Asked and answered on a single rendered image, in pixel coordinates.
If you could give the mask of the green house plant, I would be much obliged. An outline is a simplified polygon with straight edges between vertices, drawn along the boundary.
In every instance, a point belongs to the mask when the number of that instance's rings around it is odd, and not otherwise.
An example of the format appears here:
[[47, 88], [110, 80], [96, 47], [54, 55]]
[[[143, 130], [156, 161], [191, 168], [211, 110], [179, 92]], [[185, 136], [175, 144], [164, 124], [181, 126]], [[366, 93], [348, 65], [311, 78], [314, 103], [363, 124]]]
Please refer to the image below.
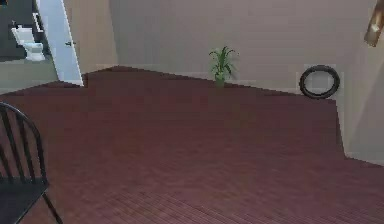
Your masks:
[[211, 72], [214, 75], [215, 85], [223, 88], [228, 77], [234, 77], [235, 66], [233, 65], [230, 56], [235, 53], [235, 50], [228, 46], [212, 50], [209, 55], [212, 57], [214, 64]]

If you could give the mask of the white room door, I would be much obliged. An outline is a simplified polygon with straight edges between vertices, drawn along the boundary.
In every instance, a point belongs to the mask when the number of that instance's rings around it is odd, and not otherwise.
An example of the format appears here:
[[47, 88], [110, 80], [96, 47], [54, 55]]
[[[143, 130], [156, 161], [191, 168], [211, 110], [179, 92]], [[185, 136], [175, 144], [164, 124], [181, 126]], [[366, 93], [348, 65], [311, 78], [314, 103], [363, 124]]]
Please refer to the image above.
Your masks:
[[64, 0], [36, 0], [43, 30], [53, 58], [58, 79], [83, 86], [75, 45], [65, 10]]

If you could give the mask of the white toilet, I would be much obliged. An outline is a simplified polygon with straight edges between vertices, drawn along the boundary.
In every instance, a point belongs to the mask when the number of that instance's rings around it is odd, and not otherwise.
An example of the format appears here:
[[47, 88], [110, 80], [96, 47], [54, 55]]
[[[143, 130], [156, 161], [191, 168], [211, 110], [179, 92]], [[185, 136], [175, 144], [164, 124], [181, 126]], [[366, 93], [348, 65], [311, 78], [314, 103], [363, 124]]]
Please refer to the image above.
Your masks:
[[16, 42], [22, 46], [26, 52], [26, 60], [29, 61], [44, 61], [43, 54], [44, 45], [41, 42], [36, 42], [31, 28], [18, 25], [11, 29]]

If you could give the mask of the black spindle-back chair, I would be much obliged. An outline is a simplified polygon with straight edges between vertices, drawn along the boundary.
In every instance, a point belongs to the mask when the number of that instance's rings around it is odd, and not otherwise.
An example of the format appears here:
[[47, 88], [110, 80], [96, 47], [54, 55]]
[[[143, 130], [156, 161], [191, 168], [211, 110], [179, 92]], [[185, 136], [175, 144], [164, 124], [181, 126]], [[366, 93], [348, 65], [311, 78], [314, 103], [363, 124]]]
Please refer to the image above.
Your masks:
[[[23, 151], [30, 174], [29, 177], [25, 176], [23, 170], [21, 156], [17, 150], [8, 111], [14, 114], [19, 127], [20, 137], [23, 143]], [[0, 118], [5, 128], [13, 159], [18, 171], [18, 176], [12, 174], [4, 147], [0, 143], [0, 165], [5, 171], [5, 173], [0, 171], [0, 224], [19, 224], [41, 197], [44, 198], [56, 223], [64, 224], [48, 196], [49, 181], [46, 173], [43, 141], [38, 128], [25, 113], [7, 102], [0, 102]], [[39, 160], [40, 168], [39, 177], [35, 174], [25, 125], [30, 128], [35, 138], [37, 158]]]

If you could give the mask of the brown framed picture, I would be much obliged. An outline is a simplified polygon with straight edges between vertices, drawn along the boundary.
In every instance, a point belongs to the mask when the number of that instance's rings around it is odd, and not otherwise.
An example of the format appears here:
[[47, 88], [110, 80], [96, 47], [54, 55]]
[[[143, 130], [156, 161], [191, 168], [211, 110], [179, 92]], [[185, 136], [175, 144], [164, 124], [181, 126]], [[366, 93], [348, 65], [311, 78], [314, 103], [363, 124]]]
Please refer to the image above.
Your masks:
[[375, 47], [379, 41], [381, 31], [384, 28], [384, 0], [377, 0], [371, 19], [368, 23], [364, 41], [371, 47]]

